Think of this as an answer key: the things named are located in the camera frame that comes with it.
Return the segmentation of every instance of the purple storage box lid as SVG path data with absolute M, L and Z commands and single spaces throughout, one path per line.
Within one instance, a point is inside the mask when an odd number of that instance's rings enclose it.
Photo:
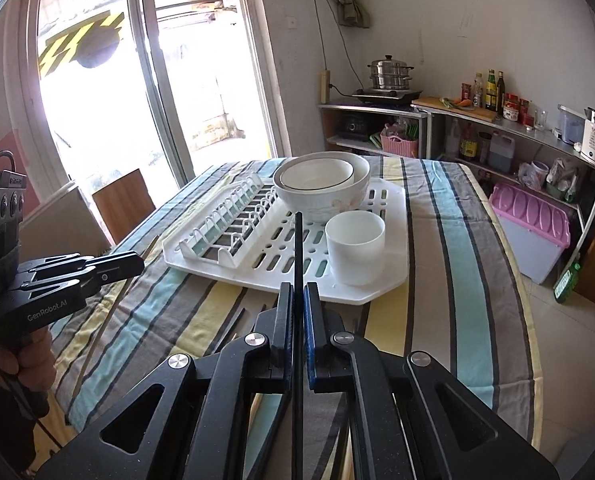
M 568 216 L 546 200 L 519 187 L 496 184 L 489 202 L 498 216 L 508 218 L 562 248 L 570 245 Z

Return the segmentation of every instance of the wooden cutting board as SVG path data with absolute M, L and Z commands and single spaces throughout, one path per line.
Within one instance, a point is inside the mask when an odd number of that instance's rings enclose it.
M 459 108 L 446 108 L 437 97 L 420 97 L 412 102 L 413 105 L 425 106 L 428 108 L 439 108 L 439 110 L 446 110 L 455 114 L 463 115 L 464 117 L 472 117 L 487 123 L 492 123 L 497 117 L 497 113 L 484 108 L 476 108 L 475 110 L 460 110 Z

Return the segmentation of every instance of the silver bolt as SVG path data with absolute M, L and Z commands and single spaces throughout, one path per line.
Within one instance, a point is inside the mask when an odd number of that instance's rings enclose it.
M 411 355 L 411 363 L 416 366 L 428 366 L 431 364 L 431 356 L 426 352 L 415 352 Z
M 247 345 L 260 346 L 264 344 L 264 341 L 266 341 L 266 336 L 260 334 L 259 332 L 251 332 L 244 338 L 244 340 L 246 341 Z
M 355 336 L 351 332 L 338 332 L 337 334 L 333 335 L 333 340 L 335 343 L 341 345 L 350 345 L 353 343 Z
M 175 368 L 178 370 L 179 368 L 184 368 L 188 365 L 188 355 L 186 354 L 175 354 L 171 355 L 168 358 L 168 366 L 171 368 Z

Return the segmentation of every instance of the striped tablecloth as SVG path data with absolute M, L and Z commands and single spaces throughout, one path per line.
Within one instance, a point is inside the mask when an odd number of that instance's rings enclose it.
M 116 251 L 143 251 L 154 236 L 174 229 L 219 187 L 252 172 L 271 176 L 281 162 L 211 168 L 155 211 Z M 409 238 L 409 278 L 364 306 L 327 306 L 342 314 L 348 330 L 364 333 L 380 350 L 432 354 L 538 447 L 542 372 L 529 300 L 481 188 L 458 164 L 391 157 L 370 157 L 369 162 L 373 176 L 407 192 L 409 231 L 402 235 Z M 121 285 L 105 287 L 85 310 L 52 326 L 56 398 L 79 431 L 168 355 L 212 353 L 240 306 L 257 313 L 276 299 L 275 294 L 169 269 L 158 244 L 93 350 L 82 389 L 73 398 L 84 357 Z M 330 469 L 343 410 L 343 400 L 335 394 L 307 396 L 305 478 L 317 480 Z

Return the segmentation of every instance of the pink basket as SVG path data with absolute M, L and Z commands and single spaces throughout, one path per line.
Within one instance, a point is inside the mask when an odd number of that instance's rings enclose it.
M 400 137 L 386 137 L 380 134 L 382 140 L 382 149 L 387 153 L 394 155 L 408 156 L 409 158 L 418 158 L 419 140 L 404 140 Z

